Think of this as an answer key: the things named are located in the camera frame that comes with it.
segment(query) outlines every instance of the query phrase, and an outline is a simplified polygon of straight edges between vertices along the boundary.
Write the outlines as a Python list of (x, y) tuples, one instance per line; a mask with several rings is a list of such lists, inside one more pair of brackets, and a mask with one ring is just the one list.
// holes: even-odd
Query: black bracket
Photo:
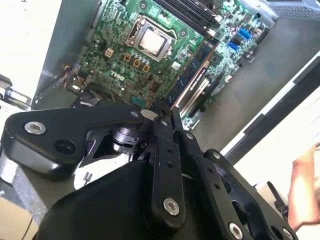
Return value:
[(110, 105), (107, 110), (87, 107), (17, 113), (5, 123), (1, 154), (46, 177), (64, 179), (84, 158), (90, 130), (137, 129), (143, 121), (141, 113), (126, 104)]

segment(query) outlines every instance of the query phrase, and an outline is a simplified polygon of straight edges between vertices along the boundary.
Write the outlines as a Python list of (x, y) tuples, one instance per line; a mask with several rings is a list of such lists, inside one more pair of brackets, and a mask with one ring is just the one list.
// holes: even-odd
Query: gray surface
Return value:
[(34, 221), (40, 224), (47, 211), (61, 198), (75, 191), (74, 176), (64, 181), (50, 181), (38, 173), (20, 167), (13, 188)]
[(192, 131), (201, 149), (221, 151), (319, 50), (318, 22), (278, 19)]
[(82, 57), (100, 0), (62, 0), (36, 95), (59, 80), (64, 65)]

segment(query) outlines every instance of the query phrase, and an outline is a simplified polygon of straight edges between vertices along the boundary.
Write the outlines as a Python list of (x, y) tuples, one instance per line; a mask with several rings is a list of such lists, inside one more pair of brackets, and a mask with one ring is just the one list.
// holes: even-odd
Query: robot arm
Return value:
[(61, 183), (103, 149), (131, 161), (63, 197), (36, 240), (297, 240), (288, 223), (216, 150), (203, 153), (179, 111), (148, 119), (132, 106), (68, 108), (8, 118), (1, 158)]

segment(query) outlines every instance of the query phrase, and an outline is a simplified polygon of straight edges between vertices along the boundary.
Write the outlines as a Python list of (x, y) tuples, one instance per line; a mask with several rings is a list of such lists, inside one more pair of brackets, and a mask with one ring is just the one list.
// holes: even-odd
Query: green circuit board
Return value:
[[(79, 70), (79, 75), (89, 77), (109, 94), (142, 109), (168, 95), (206, 38), (212, 37), (208, 33), (204, 37), (156, 2), (162, 1), (107, 0)], [(258, 39), (268, 32), (258, 16), (236, 0), (200, 2), (217, 15), (207, 29), (213, 30), (219, 44), (202, 76), (209, 84), (182, 116), (186, 130), (199, 122), (235, 72), (252, 62)], [(240, 30), (250, 38), (239, 39)], [(236, 37), (237, 49), (230, 46)], [(218, 78), (218, 86), (211, 90)]]
[[(171, 49), (160, 60), (154, 59), (156, 54), (147, 55), (128, 45), (128, 36), (142, 16), (151, 26), (144, 33), (148, 37), (143, 42), (144, 48), (150, 48), (149, 52), (158, 42), (161, 45), (163, 39), (172, 39)], [(161, 39), (153, 30), (163, 31), (168, 36), (163, 34)], [(91, 75), (93, 81), (111, 93), (148, 108), (156, 97), (167, 94), (203, 38), (152, 0), (127, 0), (126, 5), (109, 0), (80, 72)]]
[[(254, 52), (258, 46), (257, 39), (262, 36), (262, 31), (268, 31), (267, 26), (240, 3), (235, 2), (232, 6), (225, 5), (219, 0), (214, 0), (213, 3), (216, 4), (216, 10), (222, 16), (220, 27), (215, 35), (220, 39), (220, 44), (215, 50), (220, 56), (220, 61), (217, 64), (211, 64), (205, 77), (212, 80), (221, 77), (221, 81), (194, 115), (186, 114), (182, 118), (183, 127), (186, 130), (192, 129), (199, 122), (205, 109), (216, 99), (220, 91), (233, 80), (232, 77), (236, 71), (253, 61)], [(228, 43), (237, 34), (239, 28), (247, 29), (251, 33), (251, 39), (242, 41), (241, 47), (235, 51), (228, 46)]]

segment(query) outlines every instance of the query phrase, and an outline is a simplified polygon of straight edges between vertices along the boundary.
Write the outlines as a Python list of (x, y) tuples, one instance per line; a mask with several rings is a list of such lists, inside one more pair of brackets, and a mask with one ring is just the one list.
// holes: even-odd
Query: pcie slot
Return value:
[(200, 80), (198, 81), (198, 84), (196, 86), (196, 90), (192, 91), (193, 95), (189, 98), (188, 102), (184, 106), (179, 106), (180, 115), (183, 117), (189, 109), (192, 107), (192, 105), (195, 103), (195, 101), (198, 99), (198, 97), (201, 95), (201, 93), (205, 90), (205, 88), (209, 84), (209, 80), (205, 77), (203, 77), (203, 74), (199, 76)]
[(154, 0), (157, 4), (162, 6), (171, 14), (175, 15), (177, 18), (185, 22), (195, 31), (204, 35), (206, 32), (206, 28), (209, 26), (210, 21), (204, 19), (195, 11), (192, 11), (189, 7), (184, 5), (178, 0), (172, 0), (170, 2), (166, 0)]
[(184, 99), (188, 90), (199, 80), (199, 74), (201, 74), (204, 68), (207, 69), (209, 67), (209, 59), (211, 59), (218, 44), (219, 40), (216, 38), (212, 41), (204, 40), (197, 48), (193, 57), (181, 71), (175, 85), (166, 95), (166, 99), (168, 99), (171, 107), (180, 107), (180, 102)]
[(223, 79), (225, 73), (222, 72), (212, 83), (209, 87), (206, 88), (204, 91), (204, 95), (201, 95), (198, 99), (196, 104), (193, 106), (193, 108), (190, 110), (188, 116), (190, 118), (193, 118), (193, 116), (197, 113), (197, 111), (203, 107), (205, 102), (208, 100), (210, 95), (214, 92), (214, 90), (219, 86), (221, 80)]

